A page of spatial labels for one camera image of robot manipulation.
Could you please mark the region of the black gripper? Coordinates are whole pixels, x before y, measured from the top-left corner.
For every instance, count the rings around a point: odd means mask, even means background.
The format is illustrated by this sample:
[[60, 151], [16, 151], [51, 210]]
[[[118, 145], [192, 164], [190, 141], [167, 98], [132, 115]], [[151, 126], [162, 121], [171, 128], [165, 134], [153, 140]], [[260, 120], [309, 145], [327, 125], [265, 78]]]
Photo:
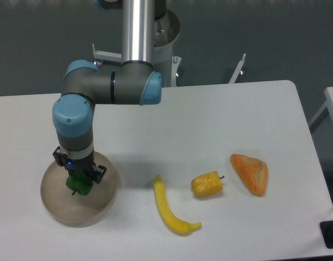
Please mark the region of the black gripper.
[[96, 184], [99, 184], [102, 181], [107, 171], [105, 166], [95, 165], [94, 151], [92, 151], [85, 158], [73, 159], [68, 156], [68, 153], [63, 153], [60, 146], [58, 146], [52, 155], [57, 165], [64, 167], [68, 171], [69, 175], [71, 175], [74, 171], [81, 171]]

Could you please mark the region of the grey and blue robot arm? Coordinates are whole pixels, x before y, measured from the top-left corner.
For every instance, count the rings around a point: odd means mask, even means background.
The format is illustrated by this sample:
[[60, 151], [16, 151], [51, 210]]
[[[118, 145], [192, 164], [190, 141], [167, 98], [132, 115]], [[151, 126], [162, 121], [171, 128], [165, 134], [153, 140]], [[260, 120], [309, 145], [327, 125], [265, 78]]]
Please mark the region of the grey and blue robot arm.
[[95, 106], [161, 101], [162, 76], [153, 66], [154, 21], [166, 12], [165, 1], [98, 1], [98, 5], [123, 11], [121, 69], [107, 73], [87, 60], [72, 62], [52, 109], [59, 140], [54, 159], [70, 177], [82, 175], [89, 184], [100, 183], [106, 172], [94, 160]]

